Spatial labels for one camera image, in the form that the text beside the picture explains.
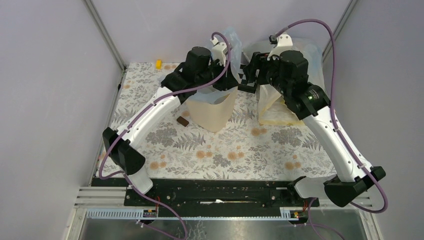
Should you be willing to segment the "blue plastic trash bag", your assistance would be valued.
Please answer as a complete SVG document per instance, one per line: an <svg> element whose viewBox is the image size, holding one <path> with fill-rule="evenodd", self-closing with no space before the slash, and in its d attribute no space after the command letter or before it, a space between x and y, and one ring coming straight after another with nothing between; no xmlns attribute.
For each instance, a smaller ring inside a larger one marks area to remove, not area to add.
<svg viewBox="0 0 424 240"><path fill-rule="evenodd" d="M242 43L235 29L231 26L227 27L222 34L227 39L230 45L230 65L223 77L213 85L202 88L190 97L191 100L208 103L219 104L225 98L234 92L241 83L239 70L242 58Z"/></svg>

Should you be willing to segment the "beige plastic trash bin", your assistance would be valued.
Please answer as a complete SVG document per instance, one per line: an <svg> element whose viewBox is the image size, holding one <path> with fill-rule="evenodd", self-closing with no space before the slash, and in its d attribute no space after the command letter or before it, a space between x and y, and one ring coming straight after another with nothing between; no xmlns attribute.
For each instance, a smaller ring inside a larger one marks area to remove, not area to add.
<svg viewBox="0 0 424 240"><path fill-rule="evenodd" d="M211 86L200 89L185 104L192 121L210 132L225 127L233 114L238 89L217 90Z"/></svg>

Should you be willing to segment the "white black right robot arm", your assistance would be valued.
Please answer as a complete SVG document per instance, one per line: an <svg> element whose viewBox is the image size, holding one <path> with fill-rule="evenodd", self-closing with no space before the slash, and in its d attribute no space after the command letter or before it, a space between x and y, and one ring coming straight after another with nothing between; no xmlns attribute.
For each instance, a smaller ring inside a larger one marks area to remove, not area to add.
<svg viewBox="0 0 424 240"><path fill-rule="evenodd" d="M353 205L354 199L386 176L381 166L373 166L356 148L331 110L325 91L309 82L309 62L297 50L278 55L254 52L243 69L250 82L271 85L287 108L315 135L330 158L336 174L329 177L299 177L290 184L287 201L301 205L309 198L328 198L338 207Z"/></svg>

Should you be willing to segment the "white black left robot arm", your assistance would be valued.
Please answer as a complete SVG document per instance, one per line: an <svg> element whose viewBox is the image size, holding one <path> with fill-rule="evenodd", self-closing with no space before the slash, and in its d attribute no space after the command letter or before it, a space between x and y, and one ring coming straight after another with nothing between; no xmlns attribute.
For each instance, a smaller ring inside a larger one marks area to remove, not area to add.
<svg viewBox="0 0 424 240"><path fill-rule="evenodd" d="M120 168L133 189L136 199L144 206L152 204L155 192L145 168L146 158L138 152L142 140L162 119L182 105L198 90L212 86L227 90L238 83L232 78L231 49L223 42L212 49L193 47L171 73L166 75L151 99L126 123L117 129L107 127L103 133L105 156L99 167L99 177L106 180L103 168L111 159Z"/></svg>

